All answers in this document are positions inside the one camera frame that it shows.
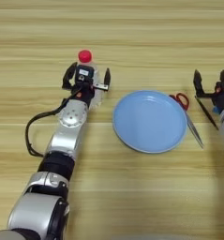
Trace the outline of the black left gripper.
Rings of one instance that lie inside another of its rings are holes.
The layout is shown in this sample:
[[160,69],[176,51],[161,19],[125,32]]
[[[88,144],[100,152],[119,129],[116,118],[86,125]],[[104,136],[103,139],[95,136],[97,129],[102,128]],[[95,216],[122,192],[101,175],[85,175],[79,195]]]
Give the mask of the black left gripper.
[[63,77],[62,88],[65,90],[71,90],[71,99],[79,100],[86,104],[97,104],[102,99],[102,93],[109,90],[111,83],[110,69],[106,69],[104,76],[104,83],[90,84],[88,82],[82,82],[72,86],[70,80],[73,78],[76,71],[77,62],[73,63],[66,71]]

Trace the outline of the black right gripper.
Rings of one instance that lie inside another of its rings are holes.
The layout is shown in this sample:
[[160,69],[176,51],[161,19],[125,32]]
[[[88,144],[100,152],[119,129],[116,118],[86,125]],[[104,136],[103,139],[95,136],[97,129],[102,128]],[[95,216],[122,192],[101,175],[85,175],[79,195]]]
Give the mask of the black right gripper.
[[193,84],[198,98],[212,98],[217,112],[221,113],[224,110],[224,83],[216,82],[215,93],[205,93],[202,88],[202,75],[198,70],[194,72]]

